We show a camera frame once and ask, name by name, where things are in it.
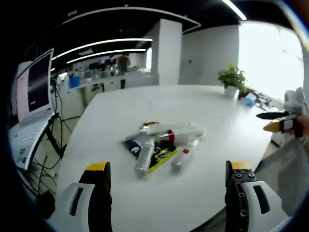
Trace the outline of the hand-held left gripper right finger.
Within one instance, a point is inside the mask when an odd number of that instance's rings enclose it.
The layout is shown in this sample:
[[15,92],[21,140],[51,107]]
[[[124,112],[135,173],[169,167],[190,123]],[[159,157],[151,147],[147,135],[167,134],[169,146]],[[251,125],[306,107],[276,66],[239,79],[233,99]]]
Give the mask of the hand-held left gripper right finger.
[[243,161],[227,161],[226,232],[279,232],[290,220],[281,198]]

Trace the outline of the person's right hand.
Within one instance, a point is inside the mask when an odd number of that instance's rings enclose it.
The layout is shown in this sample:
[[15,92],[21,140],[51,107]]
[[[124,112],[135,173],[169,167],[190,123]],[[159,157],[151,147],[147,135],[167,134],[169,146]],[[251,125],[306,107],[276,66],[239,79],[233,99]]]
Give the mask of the person's right hand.
[[309,116],[308,115],[300,115],[300,116],[298,116],[297,121],[302,126],[303,136],[309,137]]

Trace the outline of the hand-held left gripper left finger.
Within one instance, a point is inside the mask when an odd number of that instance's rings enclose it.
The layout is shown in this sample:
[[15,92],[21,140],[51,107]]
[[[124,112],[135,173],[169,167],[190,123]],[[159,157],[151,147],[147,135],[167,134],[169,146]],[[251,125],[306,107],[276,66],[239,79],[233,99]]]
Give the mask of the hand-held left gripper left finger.
[[57,198],[55,231],[111,232],[111,212],[110,162],[90,164]]

